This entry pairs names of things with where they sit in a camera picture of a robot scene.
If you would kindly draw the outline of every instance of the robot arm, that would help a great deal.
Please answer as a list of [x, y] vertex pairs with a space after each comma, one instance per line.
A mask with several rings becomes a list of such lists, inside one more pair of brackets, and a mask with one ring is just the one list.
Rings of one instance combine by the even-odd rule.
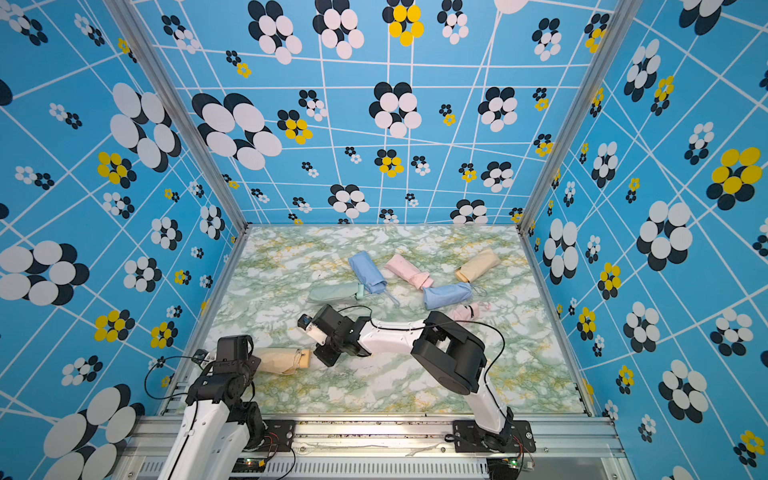
[[410, 353], [440, 385], [465, 397], [475, 422], [488, 433], [484, 441], [489, 448], [503, 450], [512, 442], [513, 415], [487, 380], [485, 344], [445, 314], [374, 325], [368, 316], [352, 320], [325, 305], [314, 318], [302, 315], [297, 324], [317, 341], [315, 356], [326, 366], [335, 365], [342, 353]]
[[250, 355], [248, 335], [219, 339], [216, 360], [209, 363], [187, 394], [187, 408], [160, 480], [226, 480], [249, 440], [263, 437], [261, 412], [240, 397], [261, 360]]

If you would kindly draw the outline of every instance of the white grid line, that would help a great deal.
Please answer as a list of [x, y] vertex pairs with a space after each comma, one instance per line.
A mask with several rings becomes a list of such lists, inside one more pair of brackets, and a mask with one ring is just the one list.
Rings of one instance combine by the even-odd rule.
[[[437, 177], [437, 182], [435, 183], [435, 191], [432, 192], [432, 199], [429, 201], [429, 209], [432, 208], [432, 204], [435, 202], [435, 195], [437, 194], [437, 189], [440, 186], [440, 180], [442, 179], [442, 174], [445, 172], [445, 166], [448, 165], [448, 159], [451, 157], [451, 150], [453, 149], [454, 142], [456, 142], [456, 137], [458, 136], [458, 130], [462, 126], [462, 122], [464, 121], [464, 115], [467, 113], [467, 108], [469, 108], [469, 103], [472, 101], [472, 94], [475, 93], [475, 86], [478, 83], [478, 79], [480, 78], [480, 72], [482, 72], [483, 64], [485, 63], [485, 59], [488, 59], [488, 63], [490, 64], [490, 56], [493, 52], [493, 44], [494, 40], [496, 39], [496, 31], [498, 30], [498, 24], [502, 20], [502, 13], [500, 11], [496, 12], [496, 19], [494, 20], [493, 24], [493, 31], [491, 33], [491, 37], [488, 40], [488, 46], [485, 47], [485, 52], [483, 53], [482, 59], [480, 60], [480, 66], [478, 68], [477, 73], [475, 74], [475, 81], [472, 83], [472, 89], [469, 90], [469, 93], [467, 94], [467, 101], [464, 103], [464, 109], [462, 110], [461, 116], [458, 118], [458, 122], [456, 123], [456, 130], [453, 132], [453, 138], [451, 139], [451, 144], [448, 147], [448, 153], [445, 154], [445, 161], [442, 164], [442, 167], [440, 168], [440, 175]], [[429, 220], [429, 209], [427, 210], [426, 217], [424, 217], [424, 223], [427, 223], [427, 220]]]

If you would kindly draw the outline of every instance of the yellow flower pattern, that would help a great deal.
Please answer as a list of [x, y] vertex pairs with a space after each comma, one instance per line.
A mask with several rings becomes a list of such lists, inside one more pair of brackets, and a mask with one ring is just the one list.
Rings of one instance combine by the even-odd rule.
[[107, 315], [101, 315], [96, 319], [96, 333], [94, 340], [101, 342], [107, 340], [112, 343], [117, 340], [125, 341], [128, 333], [136, 325], [136, 321], [131, 318], [128, 310], [112, 310]]
[[419, 21], [422, 10], [417, 5], [386, 7], [383, 17], [384, 21], [389, 23], [389, 34], [393, 38], [399, 38], [400, 44], [404, 47], [410, 47], [414, 38], [424, 35], [424, 24]]
[[237, 74], [243, 78], [248, 78], [251, 74], [250, 68], [248, 68], [248, 64], [247, 63], [237, 64]]
[[589, 310], [587, 307], [581, 309], [576, 329], [581, 332], [582, 340], [592, 340], [594, 338], [594, 333], [598, 330], [596, 321], [597, 316], [593, 311]]
[[129, 51], [131, 51], [131, 49], [128, 47], [128, 42], [122, 38], [118, 38], [118, 48], [121, 49], [126, 55]]
[[659, 87], [656, 89], [656, 94], [654, 97], [658, 98], [659, 101], [667, 100], [667, 98], [674, 91], [674, 84], [672, 83], [673, 81], [674, 75], [670, 75], [667, 78], [662, 78], [659, 80]]
[[464, 180], [467, 183], [472, 182], [478, 177], [478, 173], [476, 170], [465, 170], [464, 174], [462, 175], [462, 180]]
[[634, 372], [627, 368], [626, 365], [619, 370], [619, 377], [616, 379], [616, 383], [619, 385], [619, 392], [630, 394], [630, 388], [634, 385]]
[[152, 329], [152, 341], [150, 342], [150, 346], [153, 349], [164, 349], [167, 346], [172, 346], [174, 344], [174, 339], [178, 334], [179, 330], [173, 322], [162, 322], [159, 326]]
[[746, 446], [748, 452], [756, 453], [758, 455], [765, 455], [765, 442], [759, 436], [756, 436], [750, 430], [745, 431], [741, 436], [741, 442]]
[[736, 200], [746, 202], [755, 195], [755, 187], [763, 177], [763, 168], [757, 164], [760, 149], [749, 147], [743, 152], [732, 148], [720, 159], [721, 166], [712, 172], [714, 182], [707, 188], [707, 197], [717, 200], [721, 210], [730, 210]]
[[547, 154], [552, 152], [552, 148], [554, 147], [554, 142], [541, 142], [539, 146], [536, 148], [536, 153], [539, 157], [545, 157]]
[[589, 38], [587, 38], [587, 41], [584, 43], [584, 46], [589, 48], [590, 53], [597, 53], [598, 49], [600, 48], [600, 45], [602, 44], [601, 39], [605, 36], [605, 30], [602, 28], [596, 28], [592, 31], [592, 33], [589, 34]]
[[600, 273], [598, 289], [603, 293], [603, 298], [609, 300], [611, 297], [618, 296], [621, 288], [621, 268], [618, 265], [606, 263], [604, 270]]

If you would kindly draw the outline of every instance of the marble surface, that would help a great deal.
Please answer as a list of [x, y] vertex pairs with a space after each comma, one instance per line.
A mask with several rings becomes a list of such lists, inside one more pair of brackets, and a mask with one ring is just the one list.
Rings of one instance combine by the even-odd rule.
[[[424, 319], [428, 311], [421, 292], [383, 268], [387, 260], [400, 253], [441, 286], [456, 283], [454, 270], [486, 247], [502, 263], [475, 281], [485, 295], [475, 293], [472, 301], [481, 304], [479, 320], [499, 328], [507, 342], [489, 378], [515, 412], [582, 412], [515, 227], [254, 227], [206, 348], [215, 348], [220, 336], [241, 333], [250, 334], [256, 347], [313, 347], [296, 327], [303, 313], [314, 316], [321, 307], [306, 301], [308, 289], [315, 283], [356, 281], [347, 259], [361, 250], [368, 251], [402, 304], [395, 308], [385, 297], [366, 297], [361, 304], [373, 309], [374, 320]], [[367, 314], [364, 309], [346, 314], [358, 312]], [[467, 328], [485, 342], [485, 354], [493, 359], [502, 346], [499, 335], [483, 326]], [[255, 400], [264, 413], [469, 411], [461, 396], [401, 354], [342, 354], [332, 368], [313, 357], [308, 369], [291, 376], [260, 373], [255, 383]]]

